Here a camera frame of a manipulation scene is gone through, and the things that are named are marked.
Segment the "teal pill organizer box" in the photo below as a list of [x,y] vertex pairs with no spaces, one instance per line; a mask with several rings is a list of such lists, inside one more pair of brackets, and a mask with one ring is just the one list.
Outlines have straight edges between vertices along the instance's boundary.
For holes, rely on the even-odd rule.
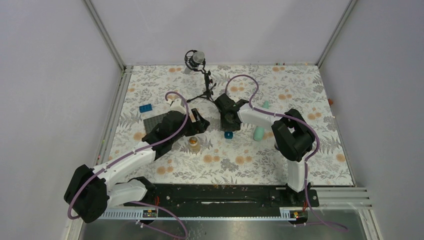
[[224,138],[225,139],[232,139],[234,136],[234,133],[232,131],[225,131],[224,132]]

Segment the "amber glass pill bottle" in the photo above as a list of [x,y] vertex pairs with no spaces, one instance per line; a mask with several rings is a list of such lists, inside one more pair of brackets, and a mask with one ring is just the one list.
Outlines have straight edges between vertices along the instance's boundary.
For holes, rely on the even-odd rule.
[[189,151],[193,154],[197,154],[200,152],[201,144],[199,139],[196,136],[191,136],[188,139],[188,148],[189,148]]

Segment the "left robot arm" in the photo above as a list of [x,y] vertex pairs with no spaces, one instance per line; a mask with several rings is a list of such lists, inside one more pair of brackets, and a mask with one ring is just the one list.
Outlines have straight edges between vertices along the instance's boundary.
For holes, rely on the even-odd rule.
[[134,201],[144,206],[152,204],[155,187],[145,177],[135,177],[128,182],[121,179],[168,153],[182,137],[205,133],[209,125],[196,108],[188,110],[180,98],[172,101],[170,111],[134,150],[95,167],[83,164],[74,171],[64,194],[69,204],[68,216],[91,223],[111,207]]

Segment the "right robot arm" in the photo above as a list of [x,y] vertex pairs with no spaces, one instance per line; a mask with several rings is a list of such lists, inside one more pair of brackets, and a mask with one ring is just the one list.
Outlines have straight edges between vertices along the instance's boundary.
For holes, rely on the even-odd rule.
[[251,124],[273,133],[276,149],[287,160],[287,186],[290,188],[286,193],[287,201],[293,206],[301,205],[307,199],[305,155],[312,150],[318,136],[300,112],[295,109],[284,114],[270,112],[266,108],[253,107],[244,99],[235,102],[225,93],[214,104],[224,132],[235,132],[241,129],[241,124]]

